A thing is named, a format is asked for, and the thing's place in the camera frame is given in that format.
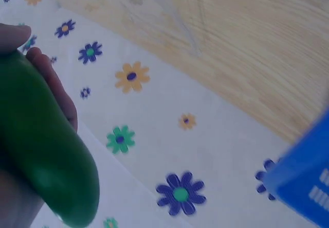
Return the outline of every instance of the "green cucumber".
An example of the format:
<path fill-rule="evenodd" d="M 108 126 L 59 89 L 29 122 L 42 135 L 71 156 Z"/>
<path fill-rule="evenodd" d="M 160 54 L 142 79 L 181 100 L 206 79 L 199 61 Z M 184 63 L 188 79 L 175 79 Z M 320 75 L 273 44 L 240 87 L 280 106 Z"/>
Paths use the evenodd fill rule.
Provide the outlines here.
<path fill-rule="evenodd" d="M 95 161 L 43 77 L 18 51 L 0 57 L 0 147 L 64 223 L 92 222 L 99 203 Z"/>

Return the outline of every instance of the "blue object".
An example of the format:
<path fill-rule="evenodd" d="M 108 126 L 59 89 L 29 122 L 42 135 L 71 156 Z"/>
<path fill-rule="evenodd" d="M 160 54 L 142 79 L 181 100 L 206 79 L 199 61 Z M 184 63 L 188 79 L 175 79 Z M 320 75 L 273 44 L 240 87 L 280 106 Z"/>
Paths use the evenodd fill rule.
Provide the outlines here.
<path fill-rule="evenodd" d="M 329 110 L 263 179 L 277 199 L 329 227 Z"/>

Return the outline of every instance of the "wood grain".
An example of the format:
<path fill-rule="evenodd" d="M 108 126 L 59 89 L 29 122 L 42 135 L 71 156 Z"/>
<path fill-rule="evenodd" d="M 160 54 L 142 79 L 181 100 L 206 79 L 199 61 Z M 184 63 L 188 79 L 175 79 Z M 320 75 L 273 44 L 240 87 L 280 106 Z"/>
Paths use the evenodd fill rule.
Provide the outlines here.
<path fill-rule="evenodd" d="M 122 5 L 126 0 L 59 1 L 174 65 L 287 141 L 327 105 L 329 0 L 172 0 L 198 41 L 199 57 L 187 51 L 170 16 L 159 27 L 138 17 L 143 9 L 163 16 L 153 1 L 130 8 Z"/>

